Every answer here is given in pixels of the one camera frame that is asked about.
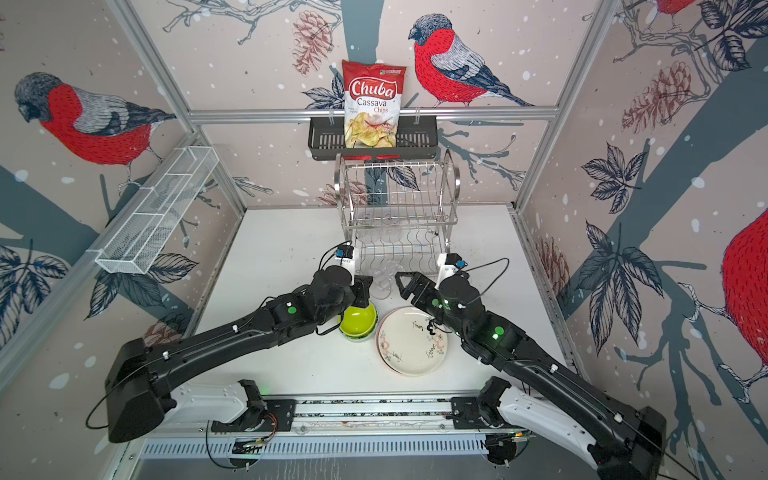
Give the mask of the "clear glass tumbler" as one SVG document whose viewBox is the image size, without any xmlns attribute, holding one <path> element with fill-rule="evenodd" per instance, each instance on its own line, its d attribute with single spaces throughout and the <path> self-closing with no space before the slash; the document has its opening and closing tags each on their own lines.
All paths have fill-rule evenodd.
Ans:
<svg viewBox="0 0 768 480">
<path fill-rule="evenodd" d="M 377 300 L 386 300 L 397 292 L 395 285 L 395 274 L 397 270 L 384 269 L 375 270 L 372 273 L 373 283 L 371 285 L 371 295 Z"/>
</svg>

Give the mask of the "lime green bowl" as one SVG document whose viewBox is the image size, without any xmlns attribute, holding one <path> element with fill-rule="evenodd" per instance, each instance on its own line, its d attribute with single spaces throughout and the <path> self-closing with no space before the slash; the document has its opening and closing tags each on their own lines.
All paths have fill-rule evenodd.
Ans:
<svg viewBox="0 0 768 480">
<path fill-rule="evenodd" d="M 377 310 L 370 302 L 367 308 L 350 306 L 341 316 L 339 329 L 349 336 L 365 335 L 375 330 L 377 322 Z"/>
</svg>

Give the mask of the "white painted ceramic plate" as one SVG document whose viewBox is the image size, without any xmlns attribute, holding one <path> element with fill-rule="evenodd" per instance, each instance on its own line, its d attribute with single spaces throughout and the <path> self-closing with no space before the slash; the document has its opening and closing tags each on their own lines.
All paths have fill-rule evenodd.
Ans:
<svg viewBox="0 0 768 480">
<path fill-rule="evenodd" d="M 376 346 L 383 362 L 409 377 L 427 375 L 445 360 L 449 335 L 431 323 L 432 317 L 415 307 L 389 312 L 376 333 Z"/>
</svg>

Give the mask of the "leaf pattern bowl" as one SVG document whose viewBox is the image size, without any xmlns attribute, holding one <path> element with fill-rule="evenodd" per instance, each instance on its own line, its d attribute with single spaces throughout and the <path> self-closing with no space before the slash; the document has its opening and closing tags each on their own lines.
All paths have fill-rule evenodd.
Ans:
<svg viewBox="0 0 768 480">
<path fill-rule="evenodd" d="M 359 342 L 368 341 L 368 340 L 374 338 L 375 331 L 371 331 L 371 332 L 368 332 L 365 335 L 359 335 L 359 336 L 349 336 L 349 335 L 346 335 L 344 332 L 342 332 L 342 335 L 343 335 L 343 337 L 346 340 L 348 340 L 350 342 L 357 342 L 357 343 L 359 343 Z"/>
</svg>

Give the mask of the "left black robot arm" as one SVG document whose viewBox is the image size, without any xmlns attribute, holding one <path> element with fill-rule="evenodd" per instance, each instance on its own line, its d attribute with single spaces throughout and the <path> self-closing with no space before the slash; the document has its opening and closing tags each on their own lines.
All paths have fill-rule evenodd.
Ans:
<svg viewBox="0 0 768 480">
<path fill-rule="evenodd" d="M 350 307 L 366 307 L 372 282 L 332 265 L 316 271 L 309 284 L 228 324 L 158 347 L 141 338 L 126 342 L 105 380 L 108 440 L 128 442 L 161 425 L 177 406 L 171 392 L 194 377 L 310 335 Z"/>
</svg>

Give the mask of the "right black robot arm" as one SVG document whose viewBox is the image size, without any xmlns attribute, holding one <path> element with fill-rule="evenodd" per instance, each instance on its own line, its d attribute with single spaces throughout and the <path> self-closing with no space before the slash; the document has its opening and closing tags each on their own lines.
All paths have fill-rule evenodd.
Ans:
<svg viewBox="0 0 768 480">
<path fill-rule="evenodd" d="M 602 479 L 654 479 L 665 452 L 666 419 L 637 410 L 569 370 L 523 329 L 488 310 L 465 273 L 439 283 L 400 272 L 400 296 L 451 328 L 462 349 L 500 371 L 477 398 L 489 426 L 532 431 L 578 456 Z"/>
</svg>

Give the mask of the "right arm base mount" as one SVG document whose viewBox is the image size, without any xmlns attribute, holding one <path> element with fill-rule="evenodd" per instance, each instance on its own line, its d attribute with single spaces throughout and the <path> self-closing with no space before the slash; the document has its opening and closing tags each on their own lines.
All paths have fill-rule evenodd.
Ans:
<svg viewBox="0 0 768 480">
<path fill-rule="evenodd" d="M 476 397 L 452 397 L 445 418 L 452 422 L 456 430 L 525 431 L 524 427 L 508 423 L 495 407 L 481 402 Z"/>
</svg>

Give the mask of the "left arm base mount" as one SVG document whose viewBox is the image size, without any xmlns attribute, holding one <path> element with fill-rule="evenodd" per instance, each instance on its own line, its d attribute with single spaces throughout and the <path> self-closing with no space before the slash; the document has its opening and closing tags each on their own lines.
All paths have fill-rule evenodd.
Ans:
<svg viewBox="0 0 768 480">
<path fill-rule="evenodd" d="M 295 399 L 266 399 L 263 407 L 248 407 L 244 413 L 229 423 L 213 421 L 213 433 L 245 433 L 291 430 L 297 401 Z"/>
</svg>

